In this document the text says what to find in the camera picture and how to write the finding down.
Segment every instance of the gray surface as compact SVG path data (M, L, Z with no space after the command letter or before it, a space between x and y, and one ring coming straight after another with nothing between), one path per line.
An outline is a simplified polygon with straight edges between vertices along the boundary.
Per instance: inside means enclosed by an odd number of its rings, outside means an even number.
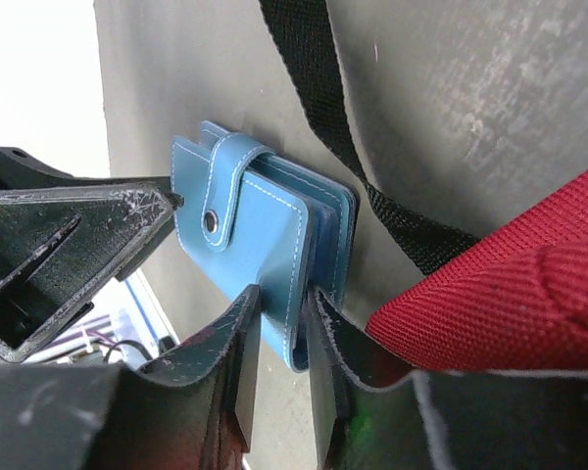
M361 154L398 201L485 235L588 168L588 0L330 4ZM211 119L361 190L307 127L255 0L95 7L112 174L167 173L172 136ZM226 305L173 237L144 270L180 336ZM349 313L418 279L364 202ZM314 468L308 378L261 361L249 461Z

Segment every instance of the nylon strap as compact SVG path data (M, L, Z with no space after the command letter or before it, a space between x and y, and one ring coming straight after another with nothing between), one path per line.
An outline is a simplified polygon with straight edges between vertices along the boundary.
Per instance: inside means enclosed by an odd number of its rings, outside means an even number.
M344 91L325 0L260 0L264 20L294 83L310 128L363 183L372 211L428 275L478 242L389 199L368 181L344 108Z

